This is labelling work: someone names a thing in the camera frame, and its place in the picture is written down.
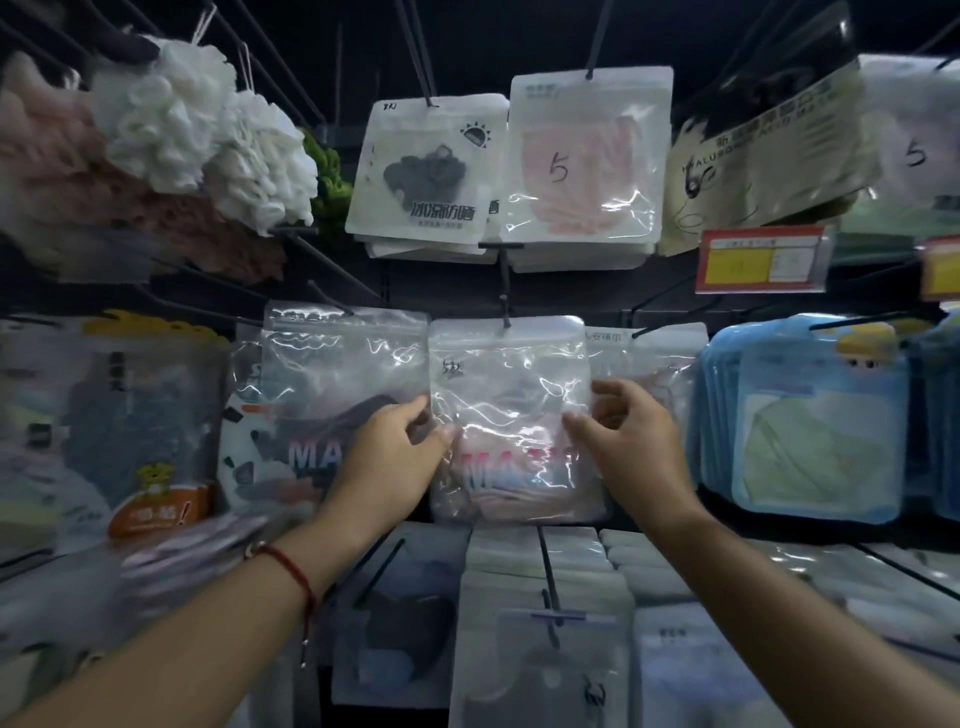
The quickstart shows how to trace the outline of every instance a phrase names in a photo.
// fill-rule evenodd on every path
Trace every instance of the handwritten number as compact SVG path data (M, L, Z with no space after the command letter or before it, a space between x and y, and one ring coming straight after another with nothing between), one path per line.
M570 172L569 172L569 170L568 170L566 167L564 167L562 164L560 164L560 162L562 162L562 161L567 161L568 159L570 159L570 155L566 155L565 157L561 157L561 156L560 156L560 152L554 152L554 154L553 154L553 161L550 162L550 177L553 178L553 176L556 175L556 174L557 174L558 172L560 172L561 170L564 171L564 175L563 175L562 177L560 177L560 178L557 178L557 179L551 179L551 180L550 180L551 182L563 182L563 181L566 179L566 176L567 176Z
M916 139L910 139L910 146L906 148L906 158L908 167L919 167L926 161L926 152L920 148L920 142Z

